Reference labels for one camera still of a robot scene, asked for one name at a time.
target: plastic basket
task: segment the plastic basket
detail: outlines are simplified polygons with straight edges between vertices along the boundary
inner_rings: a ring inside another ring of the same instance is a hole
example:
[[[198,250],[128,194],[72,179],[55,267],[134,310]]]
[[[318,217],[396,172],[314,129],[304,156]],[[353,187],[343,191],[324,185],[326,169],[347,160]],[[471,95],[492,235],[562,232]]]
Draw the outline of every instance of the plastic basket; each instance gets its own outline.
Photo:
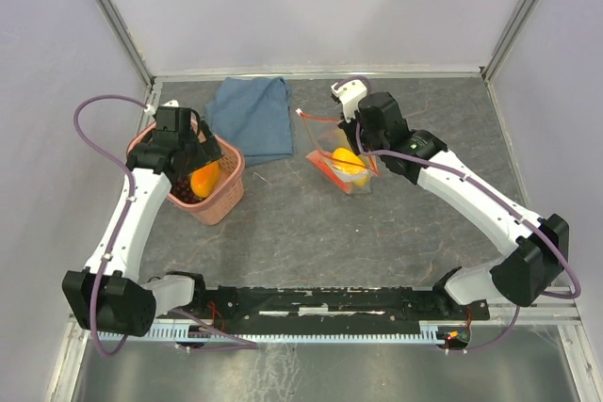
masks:
[[[196,130],[196,121],[191,121],[193,129]],[[155,123],[142,131],[128,146],[128,153],[135,145],[153,129]],[[193,217],[205,225],[219,223],[226,214],[243,198],[243,180],[241,178],[245,169],[245,158],[241,151],[216,136],[222,149],[223,157],[218,161],[220,176],[216,182],[216,188],[209,197],[199,201],[190,189],[188,177],[178,181],[172,188],[168,198],[172,203],[183,211],[187,211]]]

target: blue towel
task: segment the blue towel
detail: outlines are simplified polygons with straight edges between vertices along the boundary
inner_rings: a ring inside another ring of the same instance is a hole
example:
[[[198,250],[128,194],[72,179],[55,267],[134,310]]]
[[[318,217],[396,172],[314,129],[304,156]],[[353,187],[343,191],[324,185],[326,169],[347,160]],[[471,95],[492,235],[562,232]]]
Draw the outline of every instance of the blue towel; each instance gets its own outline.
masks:
[[[239,148],[246,165],[293,155],[289,99],[282,78],[227,78],[205,113],[214,134]]]

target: gray floor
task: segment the gray floor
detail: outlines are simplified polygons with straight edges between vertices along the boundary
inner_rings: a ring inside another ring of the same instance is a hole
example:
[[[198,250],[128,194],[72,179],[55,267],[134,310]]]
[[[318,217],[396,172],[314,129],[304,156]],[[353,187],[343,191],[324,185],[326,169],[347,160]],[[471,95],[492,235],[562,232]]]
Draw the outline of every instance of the gray floor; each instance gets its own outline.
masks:
[[[476,343],[499,329],[474,327]],[[504,346],[445,356],[435,346],[262,345],[192,354],[127,343],[88,346],[74,401],[579,401],[556,327],[517,327]]]
[[[293,80],[291,112],[336,117],[328,80]],[[220,82],[164,84],[160,102],[196,108]],[[519,191],[500,126],[479,78],[377,79],[415,129],[447,142],[486,181],[513,199]],[[203,273],[209,285],[379,286],[433,284],[457,265],[497,256],[477,228],[435,196],[383,168],[371,194],[340,192],[305,159],[311,151],[297,116],[295,155],[250,167],[245,196],[217,226],[169,202],[161,207],[141,275]]]

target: white wall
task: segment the white wall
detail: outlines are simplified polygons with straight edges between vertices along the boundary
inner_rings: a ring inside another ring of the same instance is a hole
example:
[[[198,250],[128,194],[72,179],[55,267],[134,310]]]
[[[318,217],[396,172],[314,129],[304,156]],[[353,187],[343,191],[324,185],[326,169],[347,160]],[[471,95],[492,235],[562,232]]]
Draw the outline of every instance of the white wall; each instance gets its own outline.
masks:
[[[155,75],[475,71],[518,0],[113,0]]]
[[[94,0],[0,0],[0,10],[0,400],[38,402],[67,320],[62,278],[93,251],[122,182],[79,141],[73,110],[144,86]],[[123,155],[139,111],[90,110],[90,135]]]
[[[603,366],[603,2],[541,0],[494,88],[531,204],[570,223],[578,300]]]

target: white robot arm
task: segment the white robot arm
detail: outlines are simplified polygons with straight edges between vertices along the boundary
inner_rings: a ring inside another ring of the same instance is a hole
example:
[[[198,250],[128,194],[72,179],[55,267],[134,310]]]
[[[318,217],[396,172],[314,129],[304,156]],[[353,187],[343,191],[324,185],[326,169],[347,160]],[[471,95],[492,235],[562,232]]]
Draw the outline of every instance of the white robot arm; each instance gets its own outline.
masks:
[[[428,131],[410,130],[389,93],[367,94],[364,84],[349,81],[334,84],[332,94],[343,106],[339,127],[356,153],[367,149],[379,155],[392,172],[447,201],[500,252],[493,261],[455,269],[440,281],[454,302],[468,305],[503,296],[529,306],[561,274],[563,266],[555,251],[566,261],[569,244],[569,226],[561,217],[544,219],[509,200],[464,165],[442,140]],[[538,231],[528,225],[537,225]]]
[[[192,130],[191,114],[197,117],[198,131]],[[96,324],[100,331],[142,336],[155,317],[189,304],[200,289],[194,276],[184,274],[138,284],[144,246],[171,186],[221,157],[218,141],[194,110],[170,102],[157,109],[155,119],[152,135],[128,154],[127,167],[136,184],[134,195],[130,196],[129,179],[125,177],[115,212],[98,247],[84,270],[68,271],[63,279],[63,292],[84,329],[90,328],[92,286],[103,266],[96,298]],[[198,138],[200,132],[204,135],[203,142]],[[130,202],[127,216],[112,249],[107,250],[109,237],[114,234],[127,201]]]

